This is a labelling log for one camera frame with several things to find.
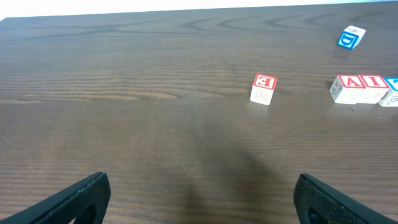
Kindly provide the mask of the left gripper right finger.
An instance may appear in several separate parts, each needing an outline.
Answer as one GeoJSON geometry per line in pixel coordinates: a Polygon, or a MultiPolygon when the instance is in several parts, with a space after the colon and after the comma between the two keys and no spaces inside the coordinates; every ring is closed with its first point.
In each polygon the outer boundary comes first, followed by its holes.
{"type": "Polygon", "coordinates": [[[294,205],[301,224],[397,224],[309,174],[300,174],[294,205]]]}

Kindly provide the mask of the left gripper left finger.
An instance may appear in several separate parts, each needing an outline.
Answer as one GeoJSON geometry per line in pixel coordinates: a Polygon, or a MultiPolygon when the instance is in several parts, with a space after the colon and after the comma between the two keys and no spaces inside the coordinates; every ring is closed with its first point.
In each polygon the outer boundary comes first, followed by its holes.
{"type": "Polygon", "coordinates": [[[102,224],[110,197],[111,187],[107,174],[96,172],[1,220],[1,224],[102,224]]]}

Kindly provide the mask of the red letter A block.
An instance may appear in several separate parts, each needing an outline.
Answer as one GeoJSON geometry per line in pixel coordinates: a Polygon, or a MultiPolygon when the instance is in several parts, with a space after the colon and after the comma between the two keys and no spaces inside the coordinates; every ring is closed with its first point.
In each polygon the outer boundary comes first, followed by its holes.
{"type": "Polygon", "coordinates": [[[355,105],[365,90],[364,82],[358,75],[339,74],[330,87],[330,94],[335,103],[355,105]]]}

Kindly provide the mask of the blue number 2 block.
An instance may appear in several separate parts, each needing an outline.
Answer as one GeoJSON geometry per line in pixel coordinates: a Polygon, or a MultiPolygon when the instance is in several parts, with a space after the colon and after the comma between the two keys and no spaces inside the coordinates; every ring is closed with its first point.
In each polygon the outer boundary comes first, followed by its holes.
{"type": "Polygon", "coordinates": [[[381,107],[398,107],[398,78],[385,77],[384,80],[389,85],[389,90],[379,100],[378,104],[381,107]]]}

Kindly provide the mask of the red letter I block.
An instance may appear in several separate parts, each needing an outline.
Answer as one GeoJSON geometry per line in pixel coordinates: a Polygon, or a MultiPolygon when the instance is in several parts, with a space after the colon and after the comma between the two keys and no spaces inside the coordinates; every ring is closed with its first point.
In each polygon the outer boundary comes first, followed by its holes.
{"type": "Polygon", "coordinates": [[[360,74],[359,77],[364,83],[365,90],[361,92],[358,103],[377,104],[390,89],[380,75],[360,74]]]}

